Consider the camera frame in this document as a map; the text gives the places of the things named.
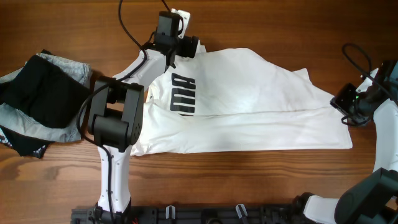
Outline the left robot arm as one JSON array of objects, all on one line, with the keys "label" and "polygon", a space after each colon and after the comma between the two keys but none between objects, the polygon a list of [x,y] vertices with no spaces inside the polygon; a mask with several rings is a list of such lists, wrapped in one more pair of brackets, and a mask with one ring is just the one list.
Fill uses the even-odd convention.
[{"label": "left robot arm", "polygon": [[91,220],[129,223],[129,156],[143,125],[144,92],[174,64],[175,56],[193,58],[199,51],[195,36],[156,37],[123,72],[95,82],[88,132],[101,158],[101,193]]}]

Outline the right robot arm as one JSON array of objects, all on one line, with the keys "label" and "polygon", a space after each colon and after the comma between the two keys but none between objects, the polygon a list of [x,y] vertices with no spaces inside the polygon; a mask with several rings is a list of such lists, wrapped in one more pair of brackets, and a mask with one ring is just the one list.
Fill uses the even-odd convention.
[{"label": "right robot arm", "polygon": [[397,196],[397,87],[362,84],[355,96],[355,117],[376,125],[373,172],[340,198],[296,197],[290,213],[295,223],[397,223],[397,210],[387,206]]}]

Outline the white t-shirt with black print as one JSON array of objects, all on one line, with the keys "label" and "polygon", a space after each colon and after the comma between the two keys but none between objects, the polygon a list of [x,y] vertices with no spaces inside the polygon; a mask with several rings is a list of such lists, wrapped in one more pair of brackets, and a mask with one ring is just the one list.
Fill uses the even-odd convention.
[{"label": "white t-shirt with black print", "polygon": [[131,153],[349,149],[331,98],[306,69],[291,72],[250,49],[178,57],[149,86]]}]

